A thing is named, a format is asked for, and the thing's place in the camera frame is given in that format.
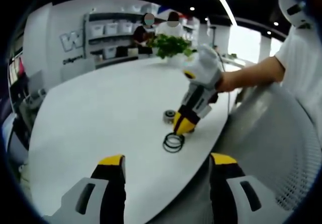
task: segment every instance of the oval table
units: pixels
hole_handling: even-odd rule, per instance
[[[172,126],[163,112],[177,110],[188,89],[180,70],[159,58],[96,70],[48,92],[38,113],[29,148],[33,203],[53,215],[61,197],[90,177],[108,156],[126,157],[126,224],[142,224],[161,212],[189,183],[208,157],[228,114],[228,93],[178,153],[162,142]]]

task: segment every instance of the wall lettering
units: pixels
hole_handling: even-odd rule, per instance
[[[83,46],[83,29],[71,31],[59,36],[62,47],[65,52],[73,49],[82,48]]]
[[[78,59],[83,59],[84,56],[83,55],[79,55],[79,56],[76,56],[74,58],[68,58],[68,59],[64,59],[62,64],[68,64],[68,63],[73,63],[75,60],[78,60]]]

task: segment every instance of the dark hair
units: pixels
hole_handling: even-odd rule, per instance
[[[144,14],[144,15],[142,16],[142,18],[141,18],[141,24],[146,25],[146,22],[145,22],[144,18],[145,18],[145,16],[146,16],[146,15],[148,15],[148,14],[149,14],[149,13],[146,13],[146,14]]]
[[[169,17],[168,17],[168,21],[179,21],[179,14],[174,11],[170,12]]]

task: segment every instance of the metal bearing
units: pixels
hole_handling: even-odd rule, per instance
[[[166,124],[173,124],[176,112],[174,110],[167,110],[163,113],[163,122]]]

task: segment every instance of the green leaves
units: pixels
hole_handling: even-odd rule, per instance
[[[182,37],[167,36],[165,34],[157,35],[156,38],[149,40],[147,45],[152,48],[158,48],[156,55],[162,59],[173,57],[180,53],[190,56],[195,51],[190,49],[190,42]]]

